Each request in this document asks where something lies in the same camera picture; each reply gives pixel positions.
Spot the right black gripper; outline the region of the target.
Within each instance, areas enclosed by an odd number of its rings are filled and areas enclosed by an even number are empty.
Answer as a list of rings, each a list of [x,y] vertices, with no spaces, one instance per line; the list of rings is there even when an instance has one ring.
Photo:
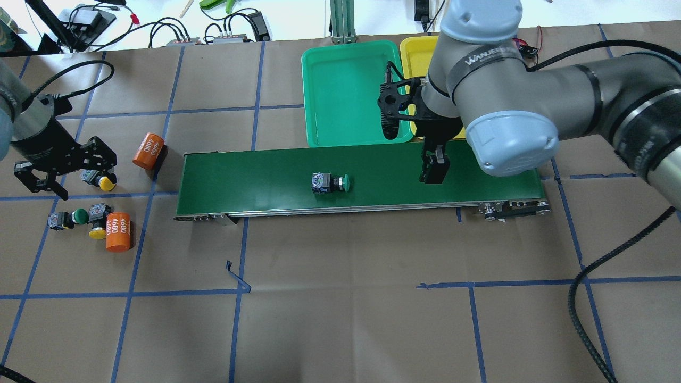
[[[387,140],[398,136],[400,121],[415,123],[417,131],[414,136],[423,138],[419,182],[439,185],[450,169],[446,140],[457,136],[463,130],[463,123],[460,117],[442,116],[426,106],[423,96],[426,84],[426,76],[405,78],[394,62],[387,62],[377,104],[381,112],[381,128]]]

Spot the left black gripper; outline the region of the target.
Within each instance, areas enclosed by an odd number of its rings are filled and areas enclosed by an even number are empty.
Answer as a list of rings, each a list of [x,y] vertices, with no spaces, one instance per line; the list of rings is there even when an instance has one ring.
[[[40,131],[22,140],[15,140],[11,146],[24,157],[15,162],[14,176],[31,193],[53,192],[63,201],[69,199],[68,191],[57,182],[56,177],[78,170],[95,170],[110,181],[118,181],[114,168],[118,164],[112,148],[97,136],[81,145],[56,119],[58,115],[71,111],[71,103],[65,97],[43,94],[34,99],[31,109],[42,106],[51,114],[45,124],[39,124]],[[41,179],[34,170],[46,173]]]

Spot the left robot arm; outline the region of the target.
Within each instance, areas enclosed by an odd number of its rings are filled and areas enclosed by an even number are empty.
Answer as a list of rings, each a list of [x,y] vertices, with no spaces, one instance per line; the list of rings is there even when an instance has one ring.
[[[78,170],[88,184],[104,191],[115,188],[116,153],[97,136],[78,143],[56,118],[71,110],[71,95],[42,94],[45,88],[30,90],[2,63],[2,157],[10,147],[23,156],[15,162],[14,176],[31,193],[53,192],[64,201],[69,194],[57,178]]]

